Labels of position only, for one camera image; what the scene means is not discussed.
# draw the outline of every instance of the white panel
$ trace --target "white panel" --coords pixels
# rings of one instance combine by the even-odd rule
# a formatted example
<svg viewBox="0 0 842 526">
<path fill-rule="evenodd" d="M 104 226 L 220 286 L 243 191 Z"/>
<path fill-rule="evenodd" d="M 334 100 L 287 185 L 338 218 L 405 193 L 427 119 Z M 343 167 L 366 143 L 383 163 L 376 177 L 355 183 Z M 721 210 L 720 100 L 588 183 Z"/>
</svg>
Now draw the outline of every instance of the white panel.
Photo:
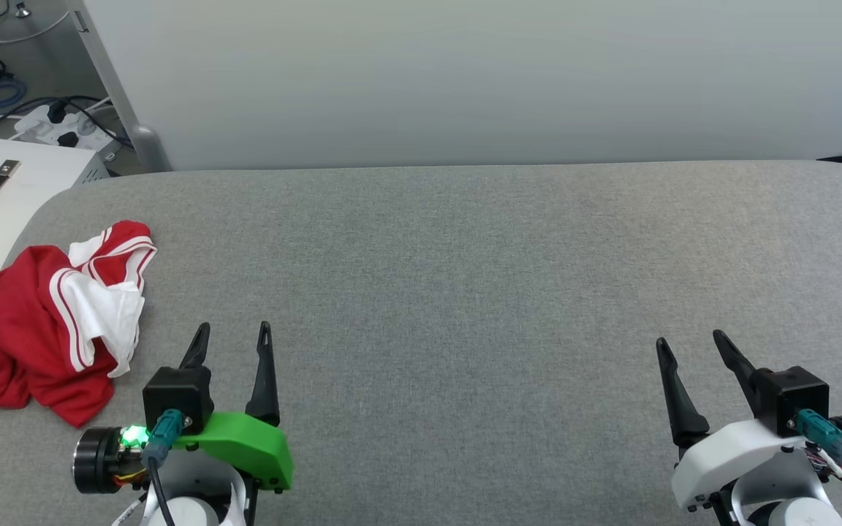
<svg viewBox="0 0 842 526">
<path fill-rule="evenodd" d="M 175 169 L 842 153 L 833 0 L 85 0 Z"/>
</svg>

